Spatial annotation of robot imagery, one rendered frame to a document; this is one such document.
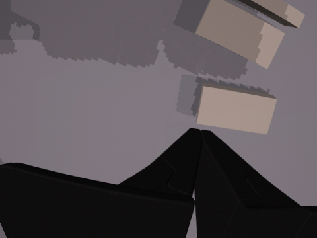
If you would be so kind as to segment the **beige domino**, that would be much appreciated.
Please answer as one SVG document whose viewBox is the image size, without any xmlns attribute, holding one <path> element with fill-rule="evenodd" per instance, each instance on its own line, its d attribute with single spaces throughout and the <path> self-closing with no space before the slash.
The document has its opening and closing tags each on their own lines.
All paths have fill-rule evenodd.
<svg viewBox="0 0 317 238">
<path fill-rule="evenodd" d="M 275 103 L 274 95 L 203 82 L 196 122 L 267 134 Z"/>
<path fill-rule="evenodd" d="M 269 68 L 284 32 L 224 0 L 209 0 L 195 34 Z"/>
<path fill-rule="evenodd" d="M 261 11 L 261 13 L 274 19 L 283 26 L 299 28 L 304 13 L 297 10 L 283 0 L 238 0 L 251 6 L 251 8 Z"/>
</svg>

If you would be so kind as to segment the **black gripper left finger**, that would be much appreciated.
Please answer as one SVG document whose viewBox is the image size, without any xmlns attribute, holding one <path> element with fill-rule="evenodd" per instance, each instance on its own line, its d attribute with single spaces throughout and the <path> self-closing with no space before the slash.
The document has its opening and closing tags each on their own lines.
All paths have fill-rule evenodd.
<svg viewBox="0 0 317 238">
<path fill-rule="evenodd" d="M 119 185 L 21 164 L 0 165 L 0 223 L 7 238 L 185 238 L 201 132 L 189 128 Z"/>
</svg>

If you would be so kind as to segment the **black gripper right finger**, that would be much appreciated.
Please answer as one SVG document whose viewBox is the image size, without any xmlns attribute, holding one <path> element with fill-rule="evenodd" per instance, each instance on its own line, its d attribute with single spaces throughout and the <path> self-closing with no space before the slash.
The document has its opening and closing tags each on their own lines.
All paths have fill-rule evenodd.
<svg viewBox="0 0 317 238">
<path fill-rule="evenodd" d="M 297 204 L 211 130 L 200 132 L 197 238 L 317 238 L 317 206 Z"/>
</svg>

